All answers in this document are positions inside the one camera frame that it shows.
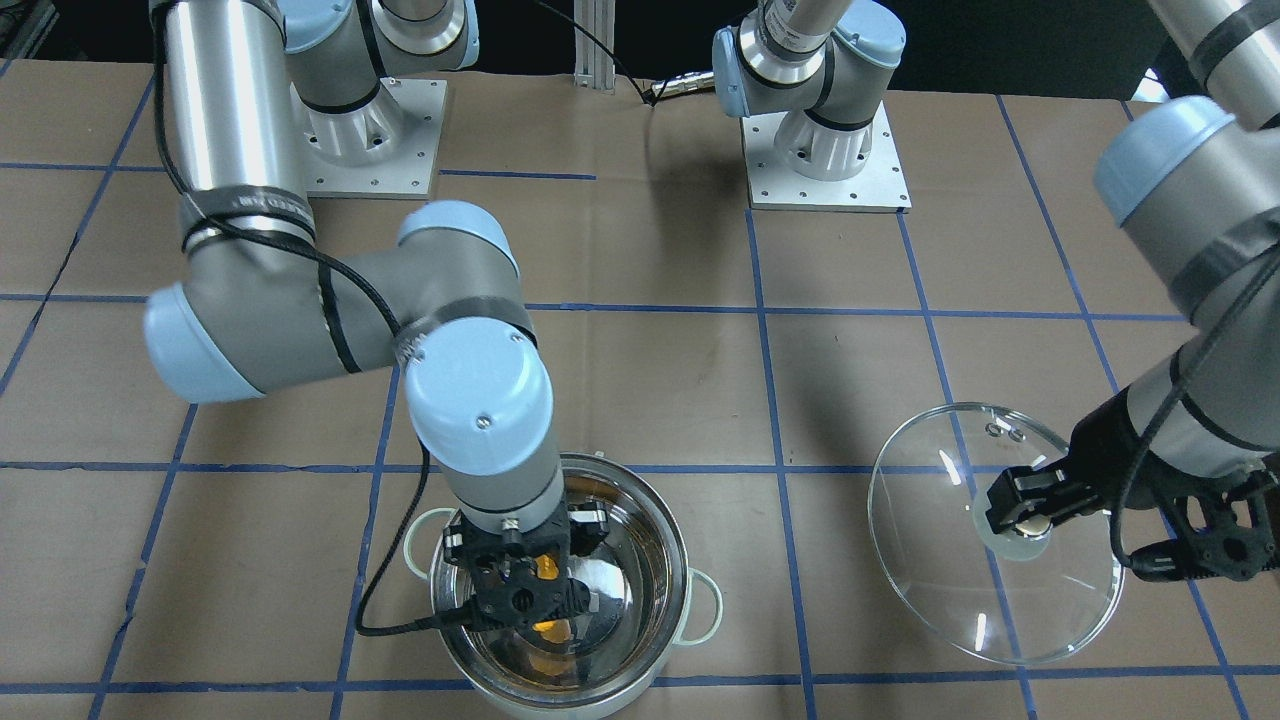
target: white mounting plate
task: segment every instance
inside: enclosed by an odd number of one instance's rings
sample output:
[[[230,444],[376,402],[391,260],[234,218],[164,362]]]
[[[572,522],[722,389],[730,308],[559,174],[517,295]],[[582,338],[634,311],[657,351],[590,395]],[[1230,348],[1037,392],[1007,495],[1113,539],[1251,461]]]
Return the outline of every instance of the white mounting plate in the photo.
[[[815,181],[792,170],[773,150],[773,135],[786,113],[742,118],[742,150],[751,208],[896,213],[911,208],[911,193],[897,159],[897,145],[882,104],[872,120],[872,151],[863,170],[846,181]]]
[[[387,197],[426,200],[435,177],[435,155],[444,127],[443,79],[383,81],[408,115],[404,137],[396,152],[380,163],[360,167],[334,165],[315,152],[298,133],[307,165],[310,197]]]

